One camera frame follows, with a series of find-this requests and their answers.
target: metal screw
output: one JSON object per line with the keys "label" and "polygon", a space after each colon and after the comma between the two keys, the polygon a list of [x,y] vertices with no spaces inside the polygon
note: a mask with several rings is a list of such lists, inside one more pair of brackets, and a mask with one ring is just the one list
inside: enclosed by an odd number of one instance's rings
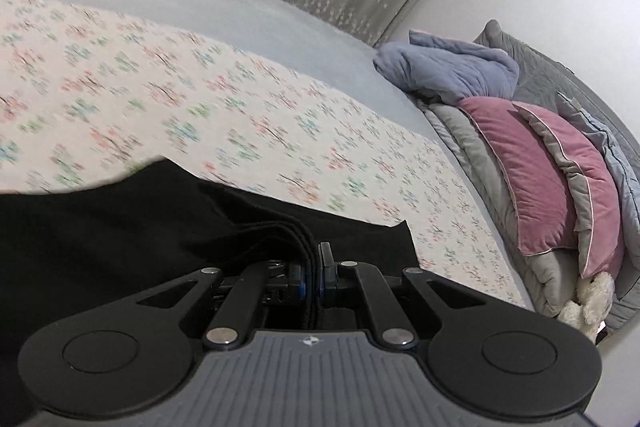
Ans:
{"label": "metal screw", "polygon": [[414,334],[404,328],[390,328],[382,333],[382,340],[394,346],[404,346],[414,341]]}
{"label": "metal screw", "polygon": [[207,331],[207,340],[214,344],[231,344],[238,338],[238,332],[232,328],[213,328]]}

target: stuffed animal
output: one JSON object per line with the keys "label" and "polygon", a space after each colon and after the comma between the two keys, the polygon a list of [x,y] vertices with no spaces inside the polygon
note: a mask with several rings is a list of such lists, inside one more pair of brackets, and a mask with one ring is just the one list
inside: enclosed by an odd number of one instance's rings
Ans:
{"label": "stuffed animal", "polygon": [[614,280],[608,272],[600,272],[592,279],[578,279],[578,302],[567,301],[558,320],[581,331],[595,343],[598,327],[611,309],[614,290]]}

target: pillow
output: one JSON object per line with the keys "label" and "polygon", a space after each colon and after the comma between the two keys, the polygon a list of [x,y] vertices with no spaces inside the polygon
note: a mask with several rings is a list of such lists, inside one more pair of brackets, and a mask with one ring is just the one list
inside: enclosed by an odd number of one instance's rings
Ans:
{"label": "pillow", "polygon": [[640,183],[609,127],[593,118],[577,100],[558,92],[558,114],[586,136],[604,158],[613,178],[622,217],[622,233],[631,263],[640,269]]}
{"label": "pillow", "polygon": [[482,198],[534,309],[546,317],[555,317],[574,296],[580,277],[575,250],[557,248],[524,257],[515,247],[518,220],[509,187],[491,147],[458,108],[432,104],[421,109]]}
{"label": "pillow", "polygon": [[575,207],[553,158],[513,103],[475,96],[458,105],[474,122],[500,162],[518,220],[517,248],[538,255],[577,248]]}
{"label": "pillow", "polygon": [[542,107],[514,102],[531,128],[542,137],[566,175],[574,198],[580,275],[607,271],[618,275],[625,253],[616,184],[598,150],[562,117]]}
{"label": "pillow", "polygon": [[474,41],[506,51],[520,67],[513,100],[532,103],[556,111],[556,92],[576,98],[580,105],[609,127],[629,164],[640,179],[640,145],[620,118],[573,71],[505,33],[497,21],[489,21]]}
{"label": "pillow", "polygon": [[616,278],[616,295],[605,323],[610,333],[619,330],[625,322],[640,311],[640,271],[625,255]]}

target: grey blanket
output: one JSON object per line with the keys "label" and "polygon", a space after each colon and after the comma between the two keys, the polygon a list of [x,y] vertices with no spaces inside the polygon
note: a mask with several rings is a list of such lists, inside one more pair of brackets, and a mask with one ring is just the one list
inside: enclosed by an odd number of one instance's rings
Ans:
{"label": "grey blanket", "polygon": [[414,31],[409,31],[409,44],[380,46],[373,64],[404,92],[449,105],[468,96],[511,100],[520,73],[502,50]]}

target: pink pillow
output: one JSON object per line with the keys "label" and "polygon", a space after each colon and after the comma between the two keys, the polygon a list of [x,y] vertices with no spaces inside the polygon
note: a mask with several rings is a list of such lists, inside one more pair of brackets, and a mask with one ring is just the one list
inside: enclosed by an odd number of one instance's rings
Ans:
{"label": "pink pillow", "polygon": [[494,150],[518,218],[523,255],[577,248],[575,208],[566,178],[542,140],[503,98],[472,96],[460,101]]}
{"label": "pink pillow", "polygon": [[566,176],[574,198],[580,275],[618,275],[625,253],[618,190],[604,159],[574,126],[549,110],[513,103]]}

